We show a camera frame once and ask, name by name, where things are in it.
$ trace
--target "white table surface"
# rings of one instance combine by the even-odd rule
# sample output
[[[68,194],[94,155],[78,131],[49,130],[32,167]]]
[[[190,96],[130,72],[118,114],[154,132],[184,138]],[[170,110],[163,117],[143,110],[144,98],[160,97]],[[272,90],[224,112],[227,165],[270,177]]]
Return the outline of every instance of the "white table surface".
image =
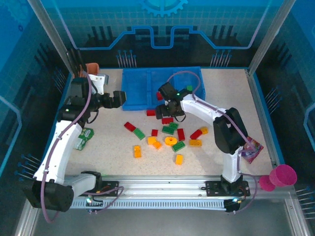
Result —
[[[260,142],[264,149],[259,156],[248,164],[241,160],[243,173],[268,175],[271,162],[258,120],[250,87],[243,69],[202,69],[206,89],[206,101],[218,107],[238,109],[249,136]],[[109,84],[105,91],[121,90],[122,70],[105,69],[100,73],[109,75]],[[139,140],[124,124],[129,121],[140,128],[146,138]],[[209,127],[209,134],[202,135],[202,147],[190,147],[189,136],[202,126]],[[96,121],[86,124],[94,129],[93,138],[82,151],[73,150],[69,159],[66,174],[77,175],[81,171],[98,171],[103,175],[221,175],[223,153],[217,148],[213,127],[192,114],[180,123],[179,128],[185,131],[186,147],[177,152],[184,156],[182,166],[175,165],[175,156],[171,147],[164,143],[169,136],[161,132],[161,120],[147,117],[145,111],[126,112],[122,108],[100,109]],[[152,129],[158,129],[157,140],[163,146],[156,150],[147,144],[147,137]],[[133,146],[140,145],[142,158],[133,157]]]

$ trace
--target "yellow ring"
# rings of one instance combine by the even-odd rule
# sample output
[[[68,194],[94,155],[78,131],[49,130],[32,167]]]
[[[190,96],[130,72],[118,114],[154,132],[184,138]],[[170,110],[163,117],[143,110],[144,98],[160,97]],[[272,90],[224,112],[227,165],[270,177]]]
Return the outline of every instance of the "yellow ring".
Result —
[[[165,144],[168,146],[173,146],[177,144],[177,139],[175,137],[166,137],[165,138]]]

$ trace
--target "pink cup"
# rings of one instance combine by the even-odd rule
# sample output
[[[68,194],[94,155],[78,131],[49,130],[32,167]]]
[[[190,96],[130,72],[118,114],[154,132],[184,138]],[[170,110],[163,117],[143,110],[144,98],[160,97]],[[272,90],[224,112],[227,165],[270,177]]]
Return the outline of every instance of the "pink cup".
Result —
[[[259,185],[261,187],[261,189],[271,192],[275,190],[275,185],[270,182],[269,176],[262,176],[259,179]]]
[[[288,165],[279,165],[269,175],[270,182],[277,187],[293,185],[297,181],[296,172]]]

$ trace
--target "purple snack bag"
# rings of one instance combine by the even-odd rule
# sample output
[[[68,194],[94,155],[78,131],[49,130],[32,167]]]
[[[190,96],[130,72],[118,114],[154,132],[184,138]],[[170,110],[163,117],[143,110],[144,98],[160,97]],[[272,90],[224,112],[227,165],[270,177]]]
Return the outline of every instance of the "purple snack bag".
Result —
[[[263,150],[264,146],[261,145],[259,142],[257,142],[255,139],[251,138],[250,136],[247,137],[248,141],[254,145],[256,148],[255,151],[245,151],[242,152],[241,156],[247,160],[248,163],[252,163],[252,161],[255,160],[255,158],[258,156],[258,154]],[[244,145],[243,150],[251,150],[251,147],[246,143]]]

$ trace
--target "blue plastic crate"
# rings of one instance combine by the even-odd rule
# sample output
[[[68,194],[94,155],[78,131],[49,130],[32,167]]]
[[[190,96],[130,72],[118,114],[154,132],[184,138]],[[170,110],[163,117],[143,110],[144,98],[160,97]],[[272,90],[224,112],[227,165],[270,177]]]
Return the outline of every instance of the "blue plastic crate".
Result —
[[[203,85],[201,68],[196,67],[165,67],[165,68],[141,68],[124,69],[122,91],[126,92],[126,102],[123,105],[124,111],[141,111],[155,109],[156,106],[164,103],[164,100],[158,101],[156,93],[166,83],[167,79],[178,71],[189,70],[196,73],[201,80],[201,86],[196,91],[196,95],[205,99],[206,91]],[[183,73],[174,76],[170,83],[178,91],[192,85],[195,89],[198,85],[198,79],[189,73]]]

